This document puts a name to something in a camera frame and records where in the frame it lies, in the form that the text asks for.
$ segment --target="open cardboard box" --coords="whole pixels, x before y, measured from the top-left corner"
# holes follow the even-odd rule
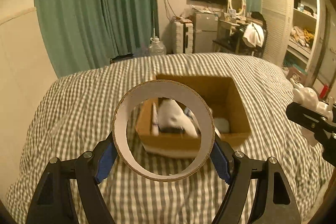
[[[232,78],[157,75],[156,79],[176,81],[195,90],[212,108],[214,118],[223,117],[229,121],[230,133],[221,133],[221,139],[228,142],[233,148],[240,146],[250,136],[249,121]],[[192,138],[186,134],[176,133],[152,135],[153,102],[158,107],[161,99],[152,98],[143,103],[135,127],[145,150],[176,159],[195,158],[201,145],[201,137]]]

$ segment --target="water bottle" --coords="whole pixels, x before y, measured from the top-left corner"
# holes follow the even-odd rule
[[[149,53],[150,55],[165,55],[166,54],[166,47],[165,45],[159,40],[158,37],[152,38],[151,37],[151,44],[149,45]]]

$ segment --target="metal screw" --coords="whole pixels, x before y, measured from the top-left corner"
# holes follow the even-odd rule
[[[83,157],[86,158],[86,159],[91,158],[92,157],[92,152],[91,151],[84,152]]]
[[[54,157],[54,158],[51,158],[49,162],[51,164],[55,164],[57,161],[58,161],[58,159],[56,157]]]
[[[243,158],[243,157],[244,157],[244,153],[241,152],[241,151],[236,151],[236,152],[235,152],[235,156],[236,156],[237,158]]]
[[[278,162],[277,159],[274,158],[274,157],[270,157],[270,158],[269,158],[269,161],[270,161],[272,164],[276,164],[276,163]]]

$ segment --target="bed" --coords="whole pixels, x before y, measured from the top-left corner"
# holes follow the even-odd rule
[[[79,72],[56,81],[41,100],[28,129],[20,161],[19,179],[10,186],[7,207],[24,223],[41,174],[54,156],[78,157],[104,140],[112,128],[115,107],[135,85],[157,74],[230,76],[236,82],[252,134],[240,147],[251,158],[279,159],[297,201],[301,218],[313,207],[329,181],[333,167],[322,159],[322,146],[310,147],[300,127],[285,115],[292,86],[281,69],[264,60],[224,53],[167,55],[136,58],[108,67]],[[127,129],[130,149],[146,169],[159,174],[183,170],[190,160],[147,154],[137,137],[134,110]],[[248,221],[256,181],[252,180],[241,216]],[[187,179],[154,182],[132,172],[118,157],[109,177],[100,184],[116,223],[211,223],[227,185],[211,161]],[[76,182],[72,192],[80,223],[86,223]]]

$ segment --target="tape roll core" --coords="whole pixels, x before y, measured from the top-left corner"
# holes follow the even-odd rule
[[[127,143],[127,120],[134,107],[150,98],[172,98],[188,107],[196,116],[201,132],[201,146],[194,161],[181,173],[163,176],[144,169],[134,159]],[[194,174],[208,159],[214,139],[215,125],[209,107],[193,89],[170,80],[152,80],[129,90],[117,105],[112,126],[113,140],[119,156],[134,172],[155,181],[177,181]]]

